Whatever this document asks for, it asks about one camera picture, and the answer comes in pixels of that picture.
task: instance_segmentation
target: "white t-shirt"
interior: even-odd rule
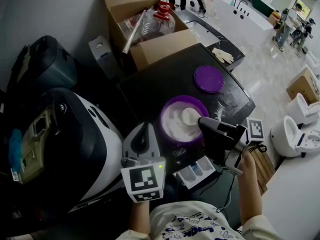
[[[290,9],[288,16],[286,17],[285,24],[291,29],[294,27],[294,22],[297,19],[297,12],[295,9]]]
[[[248,220],[242,235],[234,231],[225,216],[208,203],[184,201],[158,206],[150,214],[150,235],[127,230],[117,240],[280,240],[263,215]]]

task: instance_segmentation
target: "white toilet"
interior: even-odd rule
[[[271,141],[279,155],[297,157],[301,153],[320,153],[320,133],[308,130],[303,133],[288,115],[271,129]]]
[[[320,119],[320,102],[308,106],[305,98],[298,93],[286,107],[288,115],[299,124],[310,124]]]

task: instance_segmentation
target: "window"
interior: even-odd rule
[[[294,4],[300,4],[302,6],[302,11],[298,12],[298,14],[300,15],[300,17],[305,21],[306,18],[308,17],[308,15],[310,14],[310,9],[308,6],[306,6],[304,4],[304,2],[302,2],[301,0],[296,0]]]

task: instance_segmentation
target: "wooden crate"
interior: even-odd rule
[[[261,195],[263,195],[267,189],[267,183],[276,173],[273,164],[266,152],[261,153],[258,149],[251,152],[251,155],[255,161],[256,177],[259,184]]]

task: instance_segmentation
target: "marble floor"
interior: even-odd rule
[[[203,20],[227,37],[246,56],[232,74],[254,100],[256,108],[251,117],[263,121],[266,136],[264,144],[268,148],[267,153],[272,163],[276,165],[280,157],[271,143],[270,130],[277,121],[287,115],[286,106],[291,99],[286,88],[292,78],[305,68],[305,58],[298,58],[295,49],[289,46],[291,37],[284,45],[284,52],[273,44],[271,38],[262,47],[251,46],[239,35],[241,29],[222,29],[215,15],[217,9],[211,8],[212,0],[205,0],[205,3],[208,17]],[[190,0],[187,0],[186,9],[198,14],[191,11]]]

